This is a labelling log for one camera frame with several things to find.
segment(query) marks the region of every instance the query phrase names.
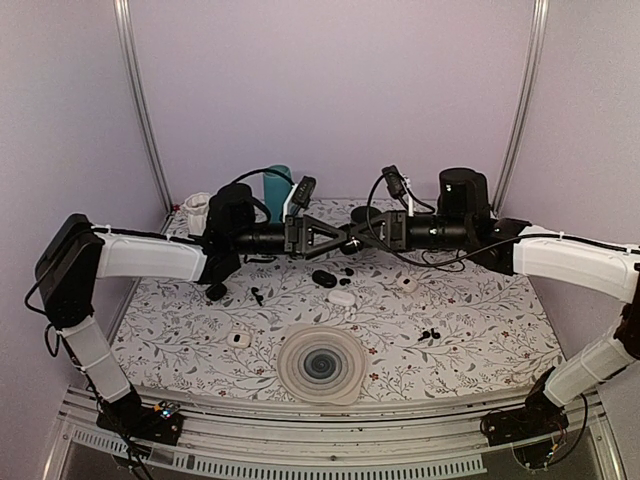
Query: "floral tablecloth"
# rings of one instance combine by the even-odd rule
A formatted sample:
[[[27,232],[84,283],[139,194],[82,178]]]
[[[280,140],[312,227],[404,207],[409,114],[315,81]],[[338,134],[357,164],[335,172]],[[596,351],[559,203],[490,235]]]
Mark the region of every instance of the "floral tablecloth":
[[[322,200],[307,213],[341,225],[361,204]],[[386,201],[376,206],[397,208]],[[170,233],[186,235],[181,212]],[[346,278],[346,267],[355,272],[351,284],[337,288],[356,296],[351,316],[328,303],[329,291],[311,280],[316,269]],[[460,264],[449,268],[460,270]],[[418,281],[415,292],[407,294],[396,285],[402,274]],[[248,263],[225,285],[227,295],[211,302],[204,285],[142,280],[113,345],[132,382],[194,394],[294,401],[280,385],[275,365],[287,328],[296,324],[333,326],[360,340],[369,360],[360,402],[528,386],[562,359],[529,280],[471,262],[463,271],[445,272],[413,267],[372,249],[351,257],[334,252],[312,261],[282,257],[270,264]],[[264,306],[256,302],[252,287],[264,296]],[[232,328],[252,334],[249,348],[228,346]],[[441,337],[419,340],[431,328]]]

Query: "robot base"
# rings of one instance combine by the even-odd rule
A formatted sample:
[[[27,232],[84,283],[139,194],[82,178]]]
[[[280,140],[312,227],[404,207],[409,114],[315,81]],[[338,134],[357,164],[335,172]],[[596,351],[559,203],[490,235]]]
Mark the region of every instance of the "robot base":
[[[546,416],[537,415],[531,408],[522,407],[485,415],[480,430],[493,447],[548,435],[568,426],[569,420],[561,411],[554,416]]]

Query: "circular mat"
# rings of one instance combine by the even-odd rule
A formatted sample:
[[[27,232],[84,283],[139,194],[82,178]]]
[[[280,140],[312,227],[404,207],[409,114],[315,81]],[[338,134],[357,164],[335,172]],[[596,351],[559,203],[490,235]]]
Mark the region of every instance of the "circular mat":
[[[350,333],[332,327],[287,332],[276,371],[284,388],[310,403],[349,405],[360,395],[366,357]]]

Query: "black earbud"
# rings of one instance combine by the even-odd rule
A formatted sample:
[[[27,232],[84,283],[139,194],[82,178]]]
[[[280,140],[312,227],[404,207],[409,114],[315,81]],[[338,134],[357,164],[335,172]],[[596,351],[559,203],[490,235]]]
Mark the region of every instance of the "black earbud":
[[[442,335],[436,332],[435,328],[432,328],[431,331],[425,330],[424,332],[422,332],[422,336],[418,339],[418,341],[421,342],[422,340],[427,340],[431,337],[433,337],[434,340],[438,340],[442,337]]]

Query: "purple backdrop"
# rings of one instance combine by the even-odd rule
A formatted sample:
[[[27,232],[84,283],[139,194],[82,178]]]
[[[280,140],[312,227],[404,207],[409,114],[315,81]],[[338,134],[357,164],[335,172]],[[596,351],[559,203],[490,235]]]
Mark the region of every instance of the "purple backdrop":
[[[497,180],[531,1],[165,0],[131,8],[176,200],[274,163],[316,176],[319,197],[365,198],[390,163],[426,198],[452,165]]]

